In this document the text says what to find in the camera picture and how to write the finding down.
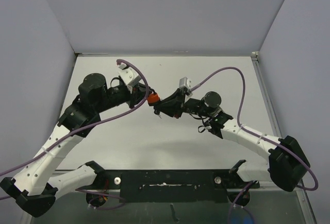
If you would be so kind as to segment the orange black padlock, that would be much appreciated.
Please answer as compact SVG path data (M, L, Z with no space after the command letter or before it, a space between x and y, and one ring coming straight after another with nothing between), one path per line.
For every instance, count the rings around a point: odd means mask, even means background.
M149 106L155 106L159 102L160 102L160 97L155 91L153 91L147 98L147 103Z

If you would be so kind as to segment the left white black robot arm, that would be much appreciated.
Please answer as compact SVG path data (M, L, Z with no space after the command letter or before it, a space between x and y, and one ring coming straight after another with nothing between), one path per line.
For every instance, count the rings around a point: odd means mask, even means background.
M109 182L106 171L90 161L61 176L53 173L68 153L101 121L100 114L127 103L134 110L154 92L146 83L134 79L107 87L99 73L87 75L78 87L79 94L58 120L51 136L35 157L15 176L5 177L1 188L32 217L45 214L61 196L85 186L104 188Z

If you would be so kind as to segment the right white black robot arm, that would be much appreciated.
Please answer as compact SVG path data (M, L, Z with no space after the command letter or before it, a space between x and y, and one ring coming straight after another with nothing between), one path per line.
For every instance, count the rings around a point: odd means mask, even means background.
M156 115L163 113L173 118L180 118L184 113L197 115L205 131L235 142L265 159L266 163L261 165L243 162L231 172L229 180L233 186L242 187L249 181L271 181L287 192L293 191L310 168L298 141L291 136L266 135L239 124L221 109L221 101L221 96L214 91L207 92L202 99L194 99L188 97L185 89L177 89L165 99L157 94L147 98Z

